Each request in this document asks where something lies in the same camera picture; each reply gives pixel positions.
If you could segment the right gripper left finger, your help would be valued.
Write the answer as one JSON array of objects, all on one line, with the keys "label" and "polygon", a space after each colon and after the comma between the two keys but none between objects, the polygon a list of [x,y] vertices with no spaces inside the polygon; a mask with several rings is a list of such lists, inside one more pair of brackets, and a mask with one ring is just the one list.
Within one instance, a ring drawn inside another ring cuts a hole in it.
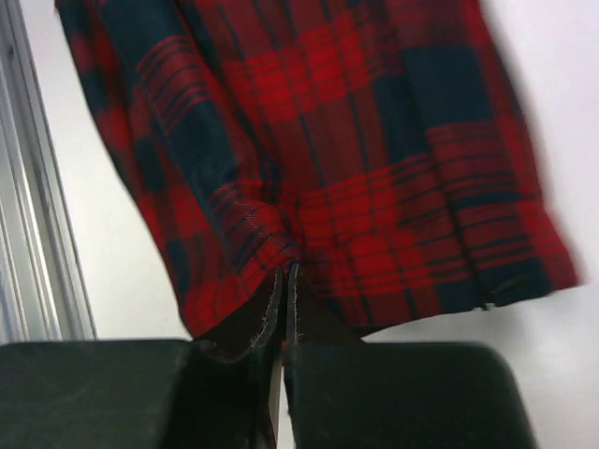
[{"label": "right gripper left finger", "polygon": [[206,340],[1,348],[5,448],[272,448],[284,276]]}]

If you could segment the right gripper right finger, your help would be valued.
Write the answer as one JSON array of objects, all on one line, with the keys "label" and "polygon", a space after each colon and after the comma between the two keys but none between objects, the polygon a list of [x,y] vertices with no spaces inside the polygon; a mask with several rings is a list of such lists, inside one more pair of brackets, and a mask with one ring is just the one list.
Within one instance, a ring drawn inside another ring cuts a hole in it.
[{"label": "right gripper right finger", "polygon": [[489,346],[367,343],[316,300],[299,266],[286,289],[285,391],[299,448],[534,448],[514,375]]}]

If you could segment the red navy plaid skirt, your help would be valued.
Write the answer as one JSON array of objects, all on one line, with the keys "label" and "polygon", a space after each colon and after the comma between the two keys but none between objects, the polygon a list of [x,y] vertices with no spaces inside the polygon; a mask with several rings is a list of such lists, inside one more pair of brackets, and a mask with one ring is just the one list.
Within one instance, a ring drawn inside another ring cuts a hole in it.
[{"label": "red navy plaid skirt", "polygon": [[272,279],[365,335],[575,287],[477,1],[60,1],[82,90],[196,338]]}]

